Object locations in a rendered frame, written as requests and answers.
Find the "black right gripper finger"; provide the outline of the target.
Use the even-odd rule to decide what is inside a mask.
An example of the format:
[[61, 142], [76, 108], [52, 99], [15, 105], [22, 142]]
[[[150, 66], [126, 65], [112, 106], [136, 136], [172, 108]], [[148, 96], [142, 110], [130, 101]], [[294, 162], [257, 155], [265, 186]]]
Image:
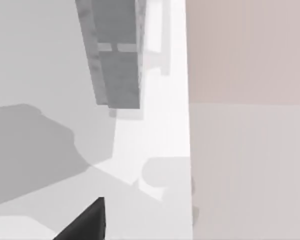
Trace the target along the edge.
[[105, 198], [97, 198], [52, 240], [105, 240]]

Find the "grey cabinet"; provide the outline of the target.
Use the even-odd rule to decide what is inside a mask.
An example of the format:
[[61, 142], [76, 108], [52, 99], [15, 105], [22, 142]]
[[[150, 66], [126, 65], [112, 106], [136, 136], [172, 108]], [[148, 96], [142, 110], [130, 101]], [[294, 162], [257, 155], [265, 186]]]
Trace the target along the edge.
[[139, 109], [147, 0], [75, 0], [96, 103]]

